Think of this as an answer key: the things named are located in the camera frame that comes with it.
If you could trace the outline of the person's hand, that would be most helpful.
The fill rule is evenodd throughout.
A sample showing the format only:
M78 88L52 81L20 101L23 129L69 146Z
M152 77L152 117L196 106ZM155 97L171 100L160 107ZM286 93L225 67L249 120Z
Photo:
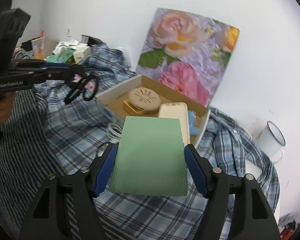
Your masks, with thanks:
M11 116L15 92L6 93L3 99L0 99L0 124L6 122Z

